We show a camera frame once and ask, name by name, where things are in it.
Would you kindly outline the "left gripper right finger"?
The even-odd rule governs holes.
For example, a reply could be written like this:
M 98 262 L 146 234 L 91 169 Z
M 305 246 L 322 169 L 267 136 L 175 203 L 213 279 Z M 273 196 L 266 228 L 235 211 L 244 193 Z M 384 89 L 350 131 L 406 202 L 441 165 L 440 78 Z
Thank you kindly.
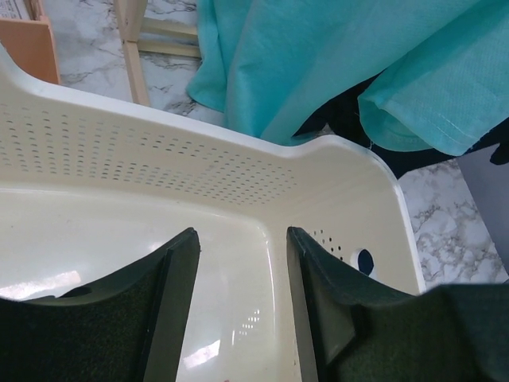
M 445 284 L 413 296 L 286 233 L 304 381 L 505 381 L 507 284 Z

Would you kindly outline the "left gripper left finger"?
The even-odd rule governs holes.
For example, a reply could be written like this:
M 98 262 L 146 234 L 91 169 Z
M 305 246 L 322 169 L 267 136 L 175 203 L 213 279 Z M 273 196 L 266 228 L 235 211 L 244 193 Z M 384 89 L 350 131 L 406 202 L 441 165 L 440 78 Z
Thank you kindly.
M 60 297 L 1 301 L 4 381 L 174 381 L 199 264 L 187 228 Z

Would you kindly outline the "teal t shirt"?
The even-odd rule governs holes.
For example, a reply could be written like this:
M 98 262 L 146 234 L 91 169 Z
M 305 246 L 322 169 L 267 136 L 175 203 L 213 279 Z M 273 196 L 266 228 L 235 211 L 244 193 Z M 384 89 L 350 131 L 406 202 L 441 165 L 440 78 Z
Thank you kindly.
M 289 146 L 330 99 L 357 99 L 391 151 L 460 156 L 508 117 L 505 1 L 200 1 L 188 85 L 226 128 Z

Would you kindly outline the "cream plastic laundry basket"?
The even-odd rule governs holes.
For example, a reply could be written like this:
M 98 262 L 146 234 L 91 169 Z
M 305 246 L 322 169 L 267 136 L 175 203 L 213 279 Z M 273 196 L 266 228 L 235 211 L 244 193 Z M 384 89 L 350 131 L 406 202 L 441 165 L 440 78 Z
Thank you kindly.
M 200 238 L 180 381 L 301 378 L 286 231 L 425 291 L 403 192 L 335 135 L 278 146 L 50 84 L 1 54 L 1 295 L 60 296 L 186 228 Z

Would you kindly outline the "orange plastic file organizer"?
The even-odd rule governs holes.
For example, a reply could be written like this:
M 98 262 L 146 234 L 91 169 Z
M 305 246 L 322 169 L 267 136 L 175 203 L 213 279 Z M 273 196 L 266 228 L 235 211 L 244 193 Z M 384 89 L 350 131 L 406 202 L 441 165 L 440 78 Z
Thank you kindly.
M 1 43 L 23 71 L 39 80 L 60 84 L 55 39 L 46 16 L 40 20 L 1 18 Z

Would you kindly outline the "wooden clothes rack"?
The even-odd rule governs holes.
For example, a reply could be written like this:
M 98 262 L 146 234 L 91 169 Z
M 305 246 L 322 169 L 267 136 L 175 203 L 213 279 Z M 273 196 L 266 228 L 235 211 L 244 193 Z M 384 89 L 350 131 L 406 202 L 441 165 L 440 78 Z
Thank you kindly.
M 194 1 L 44 1 L 63 85 L 175 114 L 200 59 Z

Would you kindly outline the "white blue box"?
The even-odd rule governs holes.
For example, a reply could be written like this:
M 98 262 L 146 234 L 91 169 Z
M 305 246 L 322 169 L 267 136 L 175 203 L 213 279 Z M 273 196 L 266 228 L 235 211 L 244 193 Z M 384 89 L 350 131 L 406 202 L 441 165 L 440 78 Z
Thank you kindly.
M 2 18 L 30 20 L 30 14 L 24 0 L 0 0 Z

